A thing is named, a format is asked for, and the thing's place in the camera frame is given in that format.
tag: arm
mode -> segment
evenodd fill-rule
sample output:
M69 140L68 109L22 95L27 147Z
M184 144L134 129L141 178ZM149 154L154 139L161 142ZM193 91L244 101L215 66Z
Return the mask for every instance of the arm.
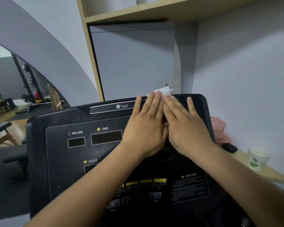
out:
M165 144L161 93L149 94L141 112L138 96L121 143L95 168L43 208L26 227L95 226L118 189L148 156Z
M170 143L212 176L257 227L284 226L284 190L215 145L190 97L187 104L189 112L176 98L165 98L164 114L169 123Z

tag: person's left arm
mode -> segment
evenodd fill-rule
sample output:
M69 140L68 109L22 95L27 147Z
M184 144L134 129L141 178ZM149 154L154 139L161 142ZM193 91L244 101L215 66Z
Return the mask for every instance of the person's left arm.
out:
M140 111L138 96L121 143L96 167L43 208L25 227L95 226L140 162L165 144L161 92L151 92Z

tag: person's left hand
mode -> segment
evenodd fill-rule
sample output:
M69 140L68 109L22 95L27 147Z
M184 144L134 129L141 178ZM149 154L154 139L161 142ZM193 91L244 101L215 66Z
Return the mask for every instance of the person's left hand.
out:
M141 96L136 99L120 145L146 158L154 155L164 146L168 128L167 124L162 123L162 93L151 92L140 111L141 99Z

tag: cabinet door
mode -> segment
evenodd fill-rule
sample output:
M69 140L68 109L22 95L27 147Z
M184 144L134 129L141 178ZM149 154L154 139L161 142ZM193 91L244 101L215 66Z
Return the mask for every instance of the cabinet door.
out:
M97 26L91 32L105 100L145 96L172 84L170 23Z

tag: pink bag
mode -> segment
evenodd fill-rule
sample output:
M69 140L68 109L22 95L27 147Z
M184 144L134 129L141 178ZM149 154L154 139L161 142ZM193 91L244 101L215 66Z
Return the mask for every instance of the pink bag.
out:
M223 133L226 122L217 117L210 117L213 126L213 134L215 136L216 144L222 146L223 143L231 143L231 139Z

